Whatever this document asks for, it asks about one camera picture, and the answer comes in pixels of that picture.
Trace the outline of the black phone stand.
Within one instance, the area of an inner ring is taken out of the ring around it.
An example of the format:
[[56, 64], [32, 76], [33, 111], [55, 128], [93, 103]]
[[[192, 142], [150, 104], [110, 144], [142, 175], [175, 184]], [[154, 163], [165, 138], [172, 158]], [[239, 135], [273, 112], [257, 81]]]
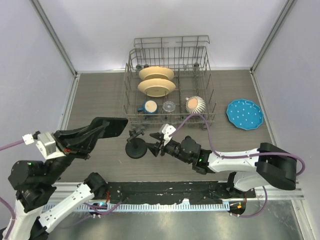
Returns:
[[142, 129], [139, 131], [130, 130], [129, 138], [126, 140], [125, 153], [131, 159], [140, 159], [147, 153], [146, 142], [139, 136], [143, 136], [145, 133]]

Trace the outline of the black smartphone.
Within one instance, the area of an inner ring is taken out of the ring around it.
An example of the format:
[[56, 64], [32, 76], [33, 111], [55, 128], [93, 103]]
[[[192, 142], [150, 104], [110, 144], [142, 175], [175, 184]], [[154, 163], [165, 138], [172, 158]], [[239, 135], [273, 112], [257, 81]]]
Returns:
[[103, 120], [103, 131], [100, 133], [100, 139], [115, 138], [122, 134], [128, 124], [128, 119], [124, 117], [110, 117]]

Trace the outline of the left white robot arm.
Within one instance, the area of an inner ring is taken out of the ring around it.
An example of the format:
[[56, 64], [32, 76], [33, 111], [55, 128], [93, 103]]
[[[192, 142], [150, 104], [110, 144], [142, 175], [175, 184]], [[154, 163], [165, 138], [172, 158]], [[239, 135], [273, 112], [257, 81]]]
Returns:
[[15, 206], [0, 201], [9, 209], [11, 218], [1, 229], [3, 240], [46, 240], [49, 233], [74, 209], [88, 200], [102, 199], [108, 184], [97, 172], [92, 172], [79, 187], [47, 212], [44, 206], [57, 189], [54, 183], [75, 159], [87, 160], [99, 139], [113, 138], [122, 133], [114, 128], [116, 119], [96, 117], [74, 130], [35, 132], [23, 136], [26, 145], [35, 143], [43, 161], [20, 160], [11, 168], [8, 180], [16, 191]]

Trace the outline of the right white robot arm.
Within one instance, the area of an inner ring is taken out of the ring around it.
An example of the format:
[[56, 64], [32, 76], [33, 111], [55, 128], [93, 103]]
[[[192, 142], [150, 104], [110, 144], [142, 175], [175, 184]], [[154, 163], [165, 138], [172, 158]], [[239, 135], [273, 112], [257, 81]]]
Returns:
[[229, 172], [226, 193], [233, 198], [250, 189], [271, 185], [292, 191], [296, 188], [298, 158], [270, 143], [238, 152], [213, 152], [203, 149], [190, 136], [182, 142], [165, 141], [160, 133], [152, 133], [156, 143], [146, 146], [154, 156], [168, 154], [202, 175]]

